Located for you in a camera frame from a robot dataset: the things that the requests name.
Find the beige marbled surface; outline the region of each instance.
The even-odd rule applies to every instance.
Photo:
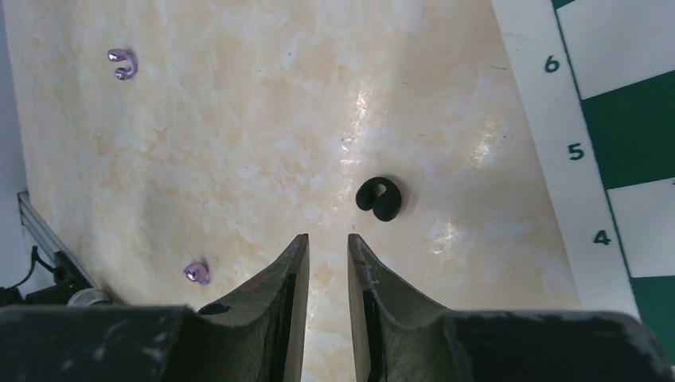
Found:
[[[204,305],[308,232],[304,380],[353,378],[350,232],[452,308],[578,306],[490,0],[5,12],[31,201],[124,301]],[[406,199],[387,224],[354,203],[382,174]]]

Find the gray wall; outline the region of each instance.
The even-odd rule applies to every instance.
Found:
[[[0,2],[0,287],[18,283],[29,270],[30,244],[24,241],[17,202],[17,193],[26,189],[5,11]],[[51,284],[50,273],[38,265],[33,277],[19,290],[25,294]]]

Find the purple chess piece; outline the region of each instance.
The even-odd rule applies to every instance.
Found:
[[[198,261],[185,267],[183,275],[185,275],[188,280],[200,283],[201,285],[206,285],[211,281],[209,279],[209,267],[207,267],[205,263],[200,263]]]

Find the black cable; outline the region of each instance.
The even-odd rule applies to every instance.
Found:
[[[54,273],[54,268],[49,266],[49,264],[47,264],[43,259],[40,259],[40,255],[37,252],[37,246],[33,245],[33,248],[31,248],[31,250],[30,250],[30,270],[28,271],[28,274],[25,276],[25,278],[23,278],[22,281],[14,284],[13,286],[10,286],[9,288],[6,288],[6,289],[13,289],[13,288],[16,288],[16,287],[20,287],[21,285],[23,285],[23,283],[28,281],[28,279],[30,279],[30,276],[33,275],[33,271],[35,271],[35,263],[39,263],[40,265],[42,265],[47,271],[49,271],[49,273],[52,273],[52,274]]]

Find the printed number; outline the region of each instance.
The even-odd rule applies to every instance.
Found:
[[[560,62],[553,60],[553,56],[548,56],[546,60],[546,65],[544,65],[544,70],[547,73],[553,73],[560,68]]]
[[[593,239],[593,243],[596,244],[605,244],[605,245],[610,245],[610,238],[607,237],[607,232],[603,229],[602,231],[598,231],[598,233],[595,234],[595,239]]]
[[[570,154],[572,155],[570,157],[570,160],[572,161],[578,161],[581,158],[583,158],[583,150],[577,149],[577,147],[581,146],[581,143],[575,143],[573,145],[568,146],[568,150]]]

